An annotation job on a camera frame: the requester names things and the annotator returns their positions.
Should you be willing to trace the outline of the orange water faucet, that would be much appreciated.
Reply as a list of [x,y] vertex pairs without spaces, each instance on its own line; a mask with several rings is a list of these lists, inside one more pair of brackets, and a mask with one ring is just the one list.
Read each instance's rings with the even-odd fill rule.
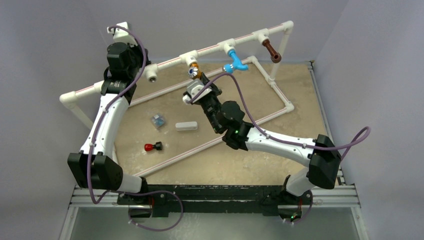
[[196,62],[191,63],[188,68],[187,74],[188,74],[188,77],[192,80],[199,79],[202,75],[202,72],[199,69],[198,63]]

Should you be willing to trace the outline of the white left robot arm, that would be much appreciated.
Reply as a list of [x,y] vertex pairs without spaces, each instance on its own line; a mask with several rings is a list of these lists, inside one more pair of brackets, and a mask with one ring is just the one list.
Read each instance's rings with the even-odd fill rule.
[[109,45],[106,57],[108,67],[103,73],[95,122],[79,152],[69,154],[67,164],[79,187],[127,192],[132,201],[142,205],[149,199],[143,178],[124,173],[113,160],[113,149],[137,87],[137,74],[148,61],[138,45],[123,42]]

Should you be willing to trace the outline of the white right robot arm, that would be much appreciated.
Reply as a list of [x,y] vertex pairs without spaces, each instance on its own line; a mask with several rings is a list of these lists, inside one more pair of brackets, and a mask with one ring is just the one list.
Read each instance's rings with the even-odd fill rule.
[[313,187],[333,189],[336,184],[341,155],[326,135],[301,138],[275,133],[244,120],[243,111],[236,101],[220,103],[222,91],[204,73],[186,87],[183,101],[201,106],[213,131],[222,135],[222,141],[234,150],[258,151],[293,160],[304,166],[286,179],[280,196],[288,204],[294,203]]

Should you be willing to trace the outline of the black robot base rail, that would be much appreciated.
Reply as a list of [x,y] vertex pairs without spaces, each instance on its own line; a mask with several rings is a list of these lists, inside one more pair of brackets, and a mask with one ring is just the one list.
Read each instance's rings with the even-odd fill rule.
[[147,184],[142,187],[147,196],[125,193],[117,204],[130,207],[146,206],[152,217],[167,217],[170,213],[262,214],[297,221],[303,207],[312,206],[312,192],[294,196],[283,185],[172,185]]

